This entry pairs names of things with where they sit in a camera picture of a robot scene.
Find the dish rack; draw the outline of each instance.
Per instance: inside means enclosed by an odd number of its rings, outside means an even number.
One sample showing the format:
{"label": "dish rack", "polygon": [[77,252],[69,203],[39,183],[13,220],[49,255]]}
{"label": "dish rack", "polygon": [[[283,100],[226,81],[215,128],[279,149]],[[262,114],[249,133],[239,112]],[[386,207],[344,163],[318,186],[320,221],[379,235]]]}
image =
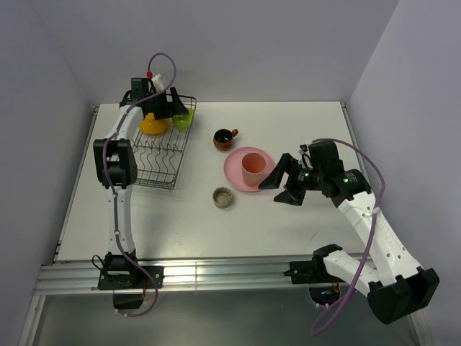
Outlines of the dish rack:
{"label": "dish rack", "polygon": [[179,95],[186,108],[194,113],[190,126],[179,131],[172,121],[164,133],[152,136],[137,129],[132,142],[133,153],[138,164],[138,178],[135,185],[173,190],[178,179],[184,151],[194,122],[197,100],[191,96]]}

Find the gray wall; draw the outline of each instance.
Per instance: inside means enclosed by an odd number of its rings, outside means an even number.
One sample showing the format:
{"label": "gray wall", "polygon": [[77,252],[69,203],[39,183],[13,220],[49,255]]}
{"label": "gray wall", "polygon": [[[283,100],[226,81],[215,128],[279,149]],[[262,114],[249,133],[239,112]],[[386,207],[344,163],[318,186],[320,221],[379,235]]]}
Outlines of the gray wall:
{"label": "gray wall", "polygon": [[461,340],[461,1],[400,0],[350,102],[359,145],[388,183],[383,210],[441,284],[436,345]]}
{"label": "gray wall", "polygon": [[91,100],[118,102],[157,51],[201,101],[347,100],[398,0],[30,2]]}
{"label": "gray wall", "polygon": [[25,0],[0,1],[0,344],[15,345],[53,258],[89,106]]}

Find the white table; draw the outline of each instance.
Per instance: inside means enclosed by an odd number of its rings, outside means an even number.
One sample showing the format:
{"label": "white table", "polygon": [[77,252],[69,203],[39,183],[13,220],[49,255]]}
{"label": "white table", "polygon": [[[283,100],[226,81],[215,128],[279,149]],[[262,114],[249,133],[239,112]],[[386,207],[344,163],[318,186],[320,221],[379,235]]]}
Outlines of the white table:
{"label": "white table", "polygon": [[[92,144],[118,116],[117,105],[101,105],[74,198],[61,235],[59,261],[89,260],[107,253],[108,206],[94,166]],[[239,129],[234,148],[256,146],[275,162],[314,138],[352,142],[339,102],[199,103],[176,189],[135,187],[132,229],[140,259],[191,259],[312,254],[327,244],[362,252],[363,244],[333,203],[307,192],[302,207],[275,203],[281,190],[237,191],[223,174],[226,153],[212,144],[220,128]],[[346,169],[359,168],[355,153],[339,146]],[[235,203],[217,209],[216,187],[232,189]]]}

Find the metal frame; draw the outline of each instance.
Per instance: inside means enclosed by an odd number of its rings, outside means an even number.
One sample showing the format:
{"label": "metal frame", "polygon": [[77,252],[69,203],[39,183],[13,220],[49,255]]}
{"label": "metal frame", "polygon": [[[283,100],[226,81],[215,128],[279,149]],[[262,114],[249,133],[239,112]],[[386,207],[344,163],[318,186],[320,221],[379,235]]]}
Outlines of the metal frame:
{"label": "metal frame", "polygon": [[[354,132],[349,121],[349,115],[345,103],[341,103],[344,118],[356,145]],[[76,187],[79,182],[81,168],[88,149],[91,133],[96,121],[99,107],[95,107],[94,116],[86,139],[84,155],[82,157],[76,183],[73,187],[66,217],[64,219],[60,240],[56,249],[56,255],[63,239],[64,230],[68,221],[68,215],[73,203]],[[366,176],[364,164],[358,157],[359,165]],[[360,259],[361,254],[353,254]],[[141,265],[162,265],[164,271],[164,286],[162,292],[184,290],[248,290],[262,288],[294,288],[290,278],[283,276],[283,272],[289,270],[291,261],[310,260],[311,256],[274,256],[274,257],[249,257],[249,258],[223,258],[223,259],[181,259],[181,260],[149,260],[140,261]],[[51,266],[43,266],[34,289],[29,313],[24,324],[20,346],[32,345],[37,331],[42,308],[47,296],[76,295],[76,294],[113,294],[123,293],[127,290],[98,291],[99,271],[88,262],[55,262]],[[310,285],[311,287],[323,286],[324,284]],[[411,315],[412,324],[419,339],[420,345],[433,345],[429,328],[422,311]]]}

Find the red mug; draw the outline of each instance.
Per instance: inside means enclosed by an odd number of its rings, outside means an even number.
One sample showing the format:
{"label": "red mug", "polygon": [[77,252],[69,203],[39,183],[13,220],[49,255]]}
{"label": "red mug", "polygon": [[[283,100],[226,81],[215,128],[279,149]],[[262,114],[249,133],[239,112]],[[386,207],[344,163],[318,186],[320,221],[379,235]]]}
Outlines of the red mug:
{"label": "red mug", "polygon": [[213,137],[215,147],[221,151],[227,151],[233,146],[233,138],[238,135],[238,130],[235,128],[232,131],[221,129],[216,131]]}

